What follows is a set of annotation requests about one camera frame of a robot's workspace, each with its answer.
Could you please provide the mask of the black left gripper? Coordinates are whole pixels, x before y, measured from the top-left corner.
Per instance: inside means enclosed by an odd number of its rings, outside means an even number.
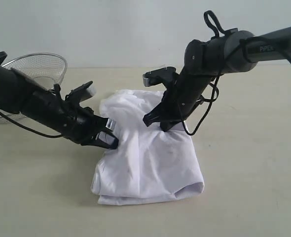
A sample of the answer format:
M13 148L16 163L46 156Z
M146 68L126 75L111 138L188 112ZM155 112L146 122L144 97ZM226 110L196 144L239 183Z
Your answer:
M119 139L112 133L116 121L94 115L88 107L69 107L65 101L60 101L56 95L46 91L35 91L27 99L21 113L59 133L66 139L82 146L96 146L115 150Z

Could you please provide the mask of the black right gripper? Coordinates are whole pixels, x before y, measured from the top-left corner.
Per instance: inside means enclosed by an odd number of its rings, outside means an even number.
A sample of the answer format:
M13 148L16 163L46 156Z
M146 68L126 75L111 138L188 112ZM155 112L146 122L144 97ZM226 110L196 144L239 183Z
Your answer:
M144 115L146 126L159 122L164 132L182 131L182 119L193 111L194 104L207 87L207 76L191 76L185 73L173 73L173 83L159 103L148 114Z

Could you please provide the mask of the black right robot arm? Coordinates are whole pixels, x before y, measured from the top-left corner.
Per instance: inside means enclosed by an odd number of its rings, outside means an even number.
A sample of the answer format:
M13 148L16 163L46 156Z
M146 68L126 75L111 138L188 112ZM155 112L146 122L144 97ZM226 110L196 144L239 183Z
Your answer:
M143 75L146 87L163 84L166 88L161 102L144 115L143 122L146 126L158 122L168 131L206 101L202 93L208 85L218 93L216 82L222 75L248 72L258 62L283 59L291 62L291 27L259 37L231 29L207 42L194 39L186 47L180 73L164 67Z

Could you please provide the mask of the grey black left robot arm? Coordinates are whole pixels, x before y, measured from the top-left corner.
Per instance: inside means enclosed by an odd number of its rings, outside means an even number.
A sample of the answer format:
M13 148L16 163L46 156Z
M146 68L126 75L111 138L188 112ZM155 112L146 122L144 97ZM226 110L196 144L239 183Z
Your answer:
M22 114L58 132L63 137L82 146L116 149L119 140L114 135L115 121L94 114L80 103L93 96L93 82L73 89L63 99L60 85L48 90L23 72L0 66L0 116L7 121L33 132L5 115Z

